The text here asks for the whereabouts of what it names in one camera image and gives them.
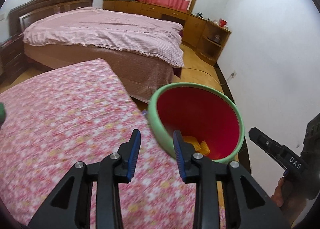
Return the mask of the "right hand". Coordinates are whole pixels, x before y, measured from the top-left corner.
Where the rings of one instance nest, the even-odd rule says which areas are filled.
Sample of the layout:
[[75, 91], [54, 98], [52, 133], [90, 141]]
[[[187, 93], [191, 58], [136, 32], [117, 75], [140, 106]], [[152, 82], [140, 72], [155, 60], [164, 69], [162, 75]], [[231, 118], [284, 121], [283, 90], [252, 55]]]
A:
[[274, 190], [274, 194], [271, 196], [271, 200], [279, 207], [282, 208], [289, 215], [287, 219], [289, 222], [293, 223], [303, 209], [306, 206], [306, 198], [302, 196], [297, 191], [292, 191], [288, 198], [285, 200], [283, 197], [283, 185], [286, 180], [284, 177], [280, 178], [278, 181], [278, 185]]

